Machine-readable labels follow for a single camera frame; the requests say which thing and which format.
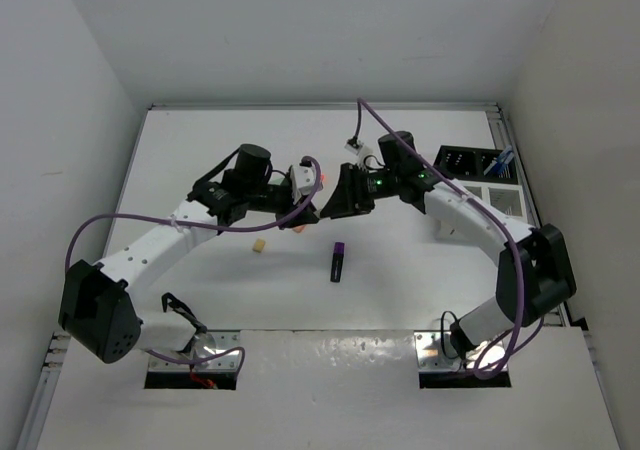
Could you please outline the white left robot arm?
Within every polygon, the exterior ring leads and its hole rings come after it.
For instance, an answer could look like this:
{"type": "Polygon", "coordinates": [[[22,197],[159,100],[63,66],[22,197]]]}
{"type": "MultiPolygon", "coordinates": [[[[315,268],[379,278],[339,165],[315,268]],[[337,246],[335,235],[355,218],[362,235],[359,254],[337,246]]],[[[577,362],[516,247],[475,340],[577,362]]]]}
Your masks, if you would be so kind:
{"type": "Polygon", "coordinates": [[[317,222],[312,200],[322,186],[319,162],[305,156],[280,185],[271,183],[270,153],[242,144],[198,179],[167,218],[148,218],[152,229],[116,253],[95,262],[64,260],[65,280],[58,323],[101,362],[112,364],[129,352],[147,352],[183,365],[201,365],[194,350],[208,331],[188,305],[166,292],[158,311],[136,307],[138,297],[198,246],[224,233],[248,233],[317,222]],[[237,226],[247,212],[275,221],[237,226]]]}

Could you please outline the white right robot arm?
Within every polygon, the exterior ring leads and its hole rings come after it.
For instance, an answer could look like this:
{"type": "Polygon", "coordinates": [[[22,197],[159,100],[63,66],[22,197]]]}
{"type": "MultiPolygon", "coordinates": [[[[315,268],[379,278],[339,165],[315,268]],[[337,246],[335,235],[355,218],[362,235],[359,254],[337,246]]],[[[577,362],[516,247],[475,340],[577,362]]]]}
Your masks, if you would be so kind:
{"type": "Polygon", "coordinates": [[[384,165],[369,170],[340,167],[337,186],[320,212],[338,219],[370,213],[379,199],[398,197],[451,226],[476,244],[498,269],[493,297],[455,321],[449,348],[460,357],[516,326],[527,327],[570,299],[577,290],[562,232],[511,217],[425,165],[411,133],[379,138],[384,165]]]}

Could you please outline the black purple highlighter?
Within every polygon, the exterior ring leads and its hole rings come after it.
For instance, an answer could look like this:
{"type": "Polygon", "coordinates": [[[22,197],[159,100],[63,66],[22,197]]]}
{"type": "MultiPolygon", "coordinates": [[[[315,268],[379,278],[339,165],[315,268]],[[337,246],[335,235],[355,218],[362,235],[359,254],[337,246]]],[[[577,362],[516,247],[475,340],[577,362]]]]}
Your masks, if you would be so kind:
{"type": "Polygon", "coordinates": [[[331,262],[331,271],[330,271],[330,281],[332,283],[338,283],[341,281],[343,264],[344,264],[344,256],[345,256],[345,244],[343,242],[335,242],[333,253],[332,253],[332,262],[331,262]]]}

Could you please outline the tan square eraser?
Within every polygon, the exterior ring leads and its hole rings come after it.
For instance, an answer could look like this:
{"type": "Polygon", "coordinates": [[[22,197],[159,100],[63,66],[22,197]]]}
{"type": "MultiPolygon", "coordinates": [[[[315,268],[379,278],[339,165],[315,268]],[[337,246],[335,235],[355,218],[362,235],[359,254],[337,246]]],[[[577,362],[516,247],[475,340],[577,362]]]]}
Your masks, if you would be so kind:
{"type": "Polygon", "coordinates": [[[266,246],[266,241],[263,239],[257,239],[252,247],[252,250],[256,253],[261,253],[266,246]]]}

